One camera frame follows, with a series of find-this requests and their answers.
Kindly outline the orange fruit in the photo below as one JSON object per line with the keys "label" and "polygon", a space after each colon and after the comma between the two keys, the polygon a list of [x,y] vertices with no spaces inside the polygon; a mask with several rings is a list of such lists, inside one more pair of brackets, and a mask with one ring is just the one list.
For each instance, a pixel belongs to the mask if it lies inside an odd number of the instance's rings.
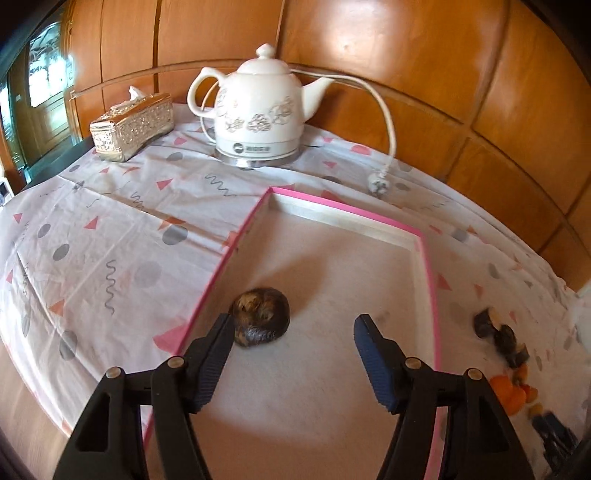
{"label": "orange fruit", "polygon": [[527,400],[527,393],[520,386],[512,383],[502,392],[501,405],[508,416],[514,416],[520,412]]}
{"label": "orange fruit", "polygon": [[514,385],[507,375],[493,376],[489,379],[489,384],[501,402],[512,396]]}

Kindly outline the dark cut yam piece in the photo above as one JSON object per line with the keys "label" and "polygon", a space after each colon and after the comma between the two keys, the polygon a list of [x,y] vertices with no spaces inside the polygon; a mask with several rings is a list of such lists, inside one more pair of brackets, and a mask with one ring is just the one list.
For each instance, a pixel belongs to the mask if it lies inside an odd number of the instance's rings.
{"label": "dark cut yam piece", "polygon": [[501,328],[499,314],[494,307],[487,307],[473,317],[473,328],[479,338],[494,336]]}

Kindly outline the dark brown taro root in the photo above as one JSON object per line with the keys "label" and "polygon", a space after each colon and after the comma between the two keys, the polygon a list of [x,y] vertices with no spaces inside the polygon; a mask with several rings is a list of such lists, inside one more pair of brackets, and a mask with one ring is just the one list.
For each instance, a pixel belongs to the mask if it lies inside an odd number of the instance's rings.
{"label": "dark brown taro root", "polygon": [[286,295],[270,287],[253,288],[230,304],[235,319],[235,343],[250,348],[277,340],[290,326],[290,304]]}

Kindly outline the small yellow potato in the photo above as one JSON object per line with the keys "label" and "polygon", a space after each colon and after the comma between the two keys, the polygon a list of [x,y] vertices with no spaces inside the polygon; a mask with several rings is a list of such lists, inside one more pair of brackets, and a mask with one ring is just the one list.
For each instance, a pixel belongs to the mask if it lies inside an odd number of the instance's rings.
{"label": "small yellow potato", "polygon": [[544,413],[544,407],[540,402],[538,402],[538,403],[535,403],[529,407],[528,418],[534,419],[536,417],[542,416],[543,413]]}

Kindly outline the red tomato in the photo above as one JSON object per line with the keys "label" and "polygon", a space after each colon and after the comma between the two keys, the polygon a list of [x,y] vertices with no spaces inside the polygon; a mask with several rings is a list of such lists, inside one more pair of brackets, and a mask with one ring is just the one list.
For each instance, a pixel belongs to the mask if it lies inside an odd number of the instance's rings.
{"label": "red tomato", "polygon": [[532,387],[530,385],[524,384],[522,386],[522,390],[525,392],[526,394],[526,403],[527,404],[532,404],[534,403],[537,399],[538,399],[538,389],[535,387]]}

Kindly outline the small orange carrot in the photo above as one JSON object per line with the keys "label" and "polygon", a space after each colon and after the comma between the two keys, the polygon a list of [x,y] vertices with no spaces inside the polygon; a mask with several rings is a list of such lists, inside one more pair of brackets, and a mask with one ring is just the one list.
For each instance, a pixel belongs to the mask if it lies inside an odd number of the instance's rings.
{"label": "small orange carrot", "polygon": [[528,374],[528,364],[523,363],[521,366],[513,370],[512,382],[518,386],[525,385],[528,381]]}

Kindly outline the dark yam chunk pale end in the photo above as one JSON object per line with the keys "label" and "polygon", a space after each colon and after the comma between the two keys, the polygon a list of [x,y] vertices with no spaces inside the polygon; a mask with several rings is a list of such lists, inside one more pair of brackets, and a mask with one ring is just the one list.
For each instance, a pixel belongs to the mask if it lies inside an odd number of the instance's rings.
{"label": "dark yam chunk pale end", "polygon": [[513,353],[506,357],[507,363],[512,370],[521,368],[530,358],[529,351],[525,344],[518,344]]}

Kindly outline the dark round root vegetable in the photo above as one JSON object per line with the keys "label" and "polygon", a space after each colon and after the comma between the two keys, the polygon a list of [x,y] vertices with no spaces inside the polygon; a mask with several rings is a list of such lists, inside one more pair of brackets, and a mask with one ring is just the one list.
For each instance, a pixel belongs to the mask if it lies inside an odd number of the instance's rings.
{"label": "dark round root vegetable", "polygon": [[512,357],[517,350],[517,339],[513,329],[506,324],[502,324],[499,329],[493,333],[494,345],[497,352],[503,357]]}

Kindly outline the patterned white tablecloth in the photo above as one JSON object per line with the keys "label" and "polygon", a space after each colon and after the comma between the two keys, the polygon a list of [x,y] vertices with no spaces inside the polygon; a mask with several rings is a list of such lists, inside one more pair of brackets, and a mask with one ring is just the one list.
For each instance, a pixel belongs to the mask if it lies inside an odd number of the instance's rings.
{"label": "patterned white tablecloth", "polygon": [[437,307],[434,369],[504,360],[473,330],[494,307],[529,350],[538,401],[576,435],[590,426],[590,304],[510,229],[463,195],[406,164],[384,199],[367,192],[381,155],[308,128],[286,168],[216,161],[182,105],[174,130],[126,163],[87,153],[1,210],[1,428],[37,479],[52,477],[105,371],[152,369],[190,342],[204,279],[180,277],[179,242],[212,259],[235,244],[274,190],[366,207],[424,238]]}

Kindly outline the pink shallow tray box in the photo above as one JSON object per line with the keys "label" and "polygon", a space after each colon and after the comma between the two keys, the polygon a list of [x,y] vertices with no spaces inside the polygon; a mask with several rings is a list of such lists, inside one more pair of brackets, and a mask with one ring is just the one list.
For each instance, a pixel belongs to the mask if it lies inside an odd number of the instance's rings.
{"label": "pink shallow tray box", "polygon": [[215,479],[374,479],[396,418],[374,394],[353,341],[370,315],[404,352],[438,358],[437,307],[421,232],[366,207],[274,190],[212,259],[180,241],[181,278],[204,279],[190,335],[239,294],[283,292],[287,332],[233,347],[211,402],[191,419]]}

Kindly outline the ornate silver tissue box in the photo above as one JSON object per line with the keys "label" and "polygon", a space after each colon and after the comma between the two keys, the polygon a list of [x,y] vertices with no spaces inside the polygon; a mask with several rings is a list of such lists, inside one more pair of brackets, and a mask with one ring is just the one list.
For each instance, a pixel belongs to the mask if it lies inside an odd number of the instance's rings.
{"label": "ornate silver tissue box", "polygon": [[129,87],[129,99],[113,105],[90,123],[96,154],[103,160],[126,162],[153,139],[174,127],[172,99],[167,93],[147,94]]}

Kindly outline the wooden door with glass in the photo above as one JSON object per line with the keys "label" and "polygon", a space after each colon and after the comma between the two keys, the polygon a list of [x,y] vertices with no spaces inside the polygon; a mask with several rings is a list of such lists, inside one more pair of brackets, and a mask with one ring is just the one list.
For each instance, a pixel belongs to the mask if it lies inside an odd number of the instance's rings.
{"label": "wooden door with glass", "polygon": [[65,6],[41,23],[1,79],[1,119],[12,163],[31,182],[72,145],[66,96],[74,83],[61,49]]}

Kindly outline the white ceramic electric kettle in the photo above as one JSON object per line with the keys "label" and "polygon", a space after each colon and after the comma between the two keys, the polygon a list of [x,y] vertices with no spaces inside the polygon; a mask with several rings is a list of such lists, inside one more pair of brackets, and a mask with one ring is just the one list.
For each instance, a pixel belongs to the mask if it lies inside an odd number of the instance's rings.
{"label": "white ceramic electric kettle", "polygon": [[[197,105],[204,80],[217,81],[214,106]],[[318,111],[332,78],[301,84],[270,44],[228,75],[211,67],[200,70],[187,92],[189,110],[213,121],[216,157],[239,168],[283,165],[297,157],[304,123]]]}

